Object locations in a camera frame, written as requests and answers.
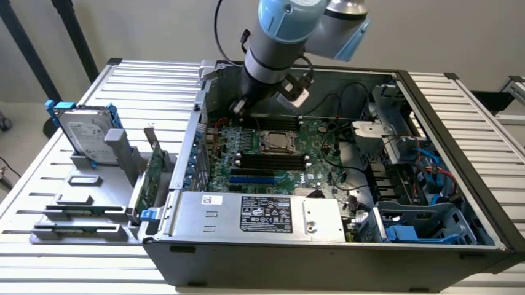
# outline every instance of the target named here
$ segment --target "sticker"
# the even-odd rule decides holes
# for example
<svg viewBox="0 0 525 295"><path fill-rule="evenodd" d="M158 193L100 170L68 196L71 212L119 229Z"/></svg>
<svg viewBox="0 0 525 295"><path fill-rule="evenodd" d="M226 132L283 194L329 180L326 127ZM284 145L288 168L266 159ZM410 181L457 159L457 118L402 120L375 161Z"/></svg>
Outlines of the sticker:
<svg viewBox="0 0 525 295"><path fill-rule="evenodd" d="M240 230L243 232L292 233L290 198L243 196L240 205Z"/></svg>
<svg viewBox="0 0 525 295"><path fill-rule="evenodd" d="M222 205L220 195L203 195L203 205Z"/></svg>
<svg viewBox="0 0 525 295"><path fill-rule="evenodd" d="M104 143L108 129L95 123L68 122L75 140L85 156L99 163L116 163L113 150Z"/></svg>

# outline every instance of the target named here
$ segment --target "blue latch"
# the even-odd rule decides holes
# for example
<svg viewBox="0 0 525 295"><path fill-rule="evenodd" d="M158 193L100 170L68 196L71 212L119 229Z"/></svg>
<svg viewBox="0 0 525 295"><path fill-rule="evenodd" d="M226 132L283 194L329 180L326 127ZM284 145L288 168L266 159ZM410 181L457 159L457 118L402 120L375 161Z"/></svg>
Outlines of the blue latch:
<svg viewBox="0 0 525 295"><path fill-rule="evenodd" d="M76 103L72 101L61 101L55 105L55 109L60 109L60 110L69 110L73 109L75 107L76 107Z"/></svg>
<svg viewBox="0 0 525 295"><path fill-rule="evenodd" d="M453 244L459 235L453 234L445 238L418 238L413 226L390 226L386 228L386 237L393 243Z"/></svg>
<svg viewBox="0 0 525 295"><path fill-rule="evenodd" d="M60 126L60 122L59 122L59 118L56 117L55 114L55 100L47 100L45 102L45 111L48 112L51 119L52 119L52 123L55 124L55 126Z"/></svg>
<svg viewBox="0 0 525 295"><path fill-rule="evenodd" d="M119 129L123 129L123 127L121 127L121 122L120 122L120 118L119 118L119 116L117 116L117 111L116 111L115 105L113 105L112 103L109 103L109 104L105 106L105 108L109 110L109 113L111 113L111 115L112 115L113 127L115 127L115 128L119 128Z"/></svg>
<svg viewBox="0 0 525 295"><path fill-rule="evenodd" d="M140 221L155 221L156 210L143 210L140 213Z"/></svg>

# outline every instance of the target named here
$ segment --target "metal table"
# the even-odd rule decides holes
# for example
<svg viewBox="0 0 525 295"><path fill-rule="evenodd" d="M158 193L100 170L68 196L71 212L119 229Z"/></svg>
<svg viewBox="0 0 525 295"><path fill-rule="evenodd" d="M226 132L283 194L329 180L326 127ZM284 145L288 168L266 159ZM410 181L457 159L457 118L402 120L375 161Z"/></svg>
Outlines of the metal table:
<svg viewBox="0 0 525 295"><path fill-rule="evenodd" d="M200 88L199 69L198 63L123 60L104 67L80 103L103 106L112 101L131 144L148 152L142 129L155 126L163 148L179 153L180 135ZM57 131L0 204L0 294L274 293L175 289L164 283L139 245L29 244L33 223L72 169L71 151L71 144ZM516 225L525 230L522 223L517 221ZM525 294L525 264L498 275L474 275L442 294Z"/></svg>

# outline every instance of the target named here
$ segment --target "green circuit board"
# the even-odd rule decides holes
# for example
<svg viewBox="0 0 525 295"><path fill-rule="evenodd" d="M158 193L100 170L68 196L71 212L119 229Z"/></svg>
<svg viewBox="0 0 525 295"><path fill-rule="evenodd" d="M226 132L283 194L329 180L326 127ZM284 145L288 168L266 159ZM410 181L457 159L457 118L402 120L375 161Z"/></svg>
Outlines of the green circuit board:
<svg viewBox="0 0 525 295"><path fill-rule="evenodd" d="M220 134L214 136L211 151L211 177L208 190L212 192L230 192L230 185L240 186L236 192L255 194L286 194L292 195L298 188L315 188L321 183L319 189L326 196L333 195L333 183L329 181L329 174L335 179L341 169L331 167L322 159L321 146L329 131L329 123L319 120L303 120L299 131L286 132L294 141L294 153L310 156L311 166L306 171L274 170L275 184L250 184L230 183L231 168L235 166L235 154L242 151L246 154L268 154L262 151L262 132L240 127L230 122L220 128ZM326 147L330 147L326 158L341 163L339 156L334 154L335 139L333 136L326 139Z"/></svg>

